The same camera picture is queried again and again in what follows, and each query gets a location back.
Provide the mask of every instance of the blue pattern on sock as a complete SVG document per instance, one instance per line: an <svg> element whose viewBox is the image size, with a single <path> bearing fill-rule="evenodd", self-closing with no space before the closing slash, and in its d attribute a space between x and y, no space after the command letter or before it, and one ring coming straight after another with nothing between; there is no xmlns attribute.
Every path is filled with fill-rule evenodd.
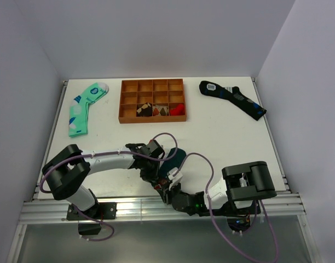
<svg viewBox="0 0 335 263"><path fill-rule="evenodd" d="M74 99L74 101L76 101L77 103L80 103L80 101L81 101L81 96L80 96L80 95L77 96L77 97Z"/></svg>

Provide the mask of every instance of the red object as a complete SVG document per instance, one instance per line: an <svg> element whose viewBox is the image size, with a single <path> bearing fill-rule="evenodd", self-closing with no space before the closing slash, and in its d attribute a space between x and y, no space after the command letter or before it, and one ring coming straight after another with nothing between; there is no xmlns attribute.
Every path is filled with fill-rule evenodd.
<svg viewBox="0 0 335 263"><path fill-rule="evenodd" d="M170 116L184 115L184 104L178 104L176 108L170 110Z"/></svg>

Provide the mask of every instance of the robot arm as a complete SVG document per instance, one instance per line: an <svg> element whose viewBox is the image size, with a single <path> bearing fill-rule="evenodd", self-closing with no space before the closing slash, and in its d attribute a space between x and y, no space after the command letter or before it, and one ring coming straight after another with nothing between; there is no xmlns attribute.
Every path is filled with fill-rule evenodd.
<svg viewBox="0 0 335 263"><path fill-rule="evenodd" d="M178 150L184 153L183 159L186 153L181 149ZM141 156L127 152L139 153ZM127 144L113 150L112 153L114 154L108 155L107 153L82 151L77 145L69 145L63 149L44 166L43 174L70 157L79 155L92 155L92 157L79 157L51 172L46 180L54 199L66 199L76 205L85 215L92 217L98 213L99 203L91 190L82 186L86 176L110 169L135 168L140 170L141 178L149 182L160 194L163 202L171 204L176 211L189 215L210 215L209 202L204 191L195 194L183 192L180 183L183 175L181 172L177 173L177 168L161 175L159 174L160 161L145 158L150 157L157 160L164 153L163 148L155 140L150 141L147 145ZM253 201L276 196L265 162L226 167L222 170L222 174L223 178L208 192L214 215L239 216L254 213Z"/></svg>
<svg viewBox="0 0 335 263"><path fill-rule="evenodd" d="M152 158L158 158L164 152L155 140L152 140L148 145L127 144L109 152L125 151L137 152ZM140 174L143 180L153 184L158 179L159 162L157 161L125 153L105 156L101 156L99 153L95 155L95 152L80 150L77 145L68 145L63 149L43 167L43 174L45 175L61 161L78 155L92 155L92 157L78 158L69 164L58 167L47 177L47 183L55 200L66 199L90 217L97 213L99 204L91 190L82 186L82 182L88 175L111 169L136 168L141 170Z"/></svg>

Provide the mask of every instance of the purple cable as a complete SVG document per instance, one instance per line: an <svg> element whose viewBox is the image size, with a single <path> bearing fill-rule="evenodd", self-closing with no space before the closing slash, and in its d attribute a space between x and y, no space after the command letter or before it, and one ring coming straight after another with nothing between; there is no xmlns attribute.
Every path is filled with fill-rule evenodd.
<svg viewBox="0 0 335 263"><path fill-rule="evenodd" d="M46 174L42 177L42 180L41 180L41 182L40 182L40 191L43 192L43 193L52 193L51 191L47 191L47 190L45 190L45 189L43 188L43 184L45 183L46 179L49 177L49 175L50 175L55 169L57 169L58 167L60 167L60 166L62 166L62 165L64 165L64 164L67 164L67 163L69 163L69 162L71 162L71 161L73 161L73 160L76 160L76 159L81 159L81 158L91 158L92 156L117 155L117 154L124 153L124 154L129 154L129 155L137 155L137 156L140 156L140 157L143 157L143 158L145 158L145 159L152 160L152 161L158 161L158 162L168 161L168 160L172 159L172 158L175 156L176 152L177 152L177 140L176 140L176 138L175 138L172 134L170 134L170 133L159 133L158 135L156 135L156 136L153 138L153 140L155 140L155 138L157 138L157 137L159 137L159 136L161 136L161 135L168 135L168 136L172 137L172 139L173 139L174 142L175 142L175 151L174 151L173 154L172 154L170 157L168 157L168 158L165 158L165 159L157 159L157 158L148 157L148 156L142 155L142 154L140 154L140 153L137 153L137 152L131 152L131 151L120 151L120 153L119 153L118 151L114 151L114 152L100 152L100 153L95 153L94 155L77 155L77 156L73 156L73 157L70 157L70 158L68 158L68 159L65 159L65 160L61 161L60 163L56 164L55 166L53 166L51 169L49 169L49 170L46 172ZM93 222L97 222L97 223L99 223L99 224L101 224L101 225L106 225L106 226L108 226L109 228L112 229L112 233L111 233L109 236L105 237L105 238L98 238L98 239L96 239L96 238L86 238L86 237L83 237L83 236L82 236L82 238L84 238L84 239L86 239L86 240L88 239L89 241L104 241L104 240L107 240L107 239L109 239L109 238L111 238L111 237L113 236L113 234L114 234L114 227L113 227L113 226L111 226L110 224L108 224L108 223L106 223L106 222L99 221L99 220L94 219L94 218L90 218L89 216L87 216L87 215L85 215L84 213L82 213L82 212L80 211L80 209L78 209L78 208L76 207L76 205L74 205L74 207L75 207L76 211L79 213L79 215L83 216L84 218L86 218L86 219L88 219L88 220L91 220L91 221L93 221Z"/></svg>
<svg viewBox="0 0 335 263"><path fill-rule="evenodd" d="M196 153L196 152L191 152L191 153L187 154L186 157L184 158L184 160L182 161L181 166L179 167L179 169L177 170L177 172L176 172L173 176L175 176L175 175L181 170L182 166L184 165L184 162L185 162L186 159L187 159L189 156L191 156L191 155L198 155L198 156L200 156L201 158L203 158L204 160L206 160L207 163L210 165L210 168L211 168L211 176L210 176L210 179L209 179L209 181L207 182L207 184L206 184L206 186L205 186L205 193L206 193L206 195L207 195L207 202L208 202L208 204L209 204L209 212L210 212L211 221L212 221L214 227L216 228L217 232L221 235L221 237L222 237L222 238L223 238L223 239L224 239L224 240L225 240L225 241L226 241L226 242L227 242L227 243L228 243L228 244L229 244L235 251L237 251L240 255L242 255L242 256L245 257L246 259L248 259L248 260L250 260L250 261L252 261L252 262L254 262L254 263L267 263L267 262L265 262L265 261L260 261L260 260L254 259L254 258L248 256L247 254L245 254L245 253L244 253L243 251L241 251L239 248L237 248L237 247L231 242L231 240L229 240L229 239L222 233L222 231L220 230L220 228L219 228L218 225L216 224L214 215L213 215L213 213L212 213L211 198L210 198L210 196L208 195L208 192L209 192L208 190L209 190L210 183L211 183L211 181L212 181L212 179L213 179L214 170L213 170L213 166L212 166L211 162L210 162L204 155L201 155L200 153ZM275 232L274 232L274 230L273 230L272 224L271 224L271 222L270 222L270 220L269 220L269 218L268 218L268 214L267 214L267 212L266 212L266 210L265 210L265 206L264 206L264 204L263 204L263 202L262 202L261 200L260 200L260 204L261 204L262 209L263 209L263 211L264 211L266 220L267 220L268 225L269 225L269 227L270 227L270 231L271 231L271 235L272 235L273 241L274 241L274 243L275 243L276 256L275 256L275 259L274 259L273 261L270 262L270 263L275 263L275 262L278 261L278 257L279 257L279 249L278 249L277 238L276 238Z"/></svg>

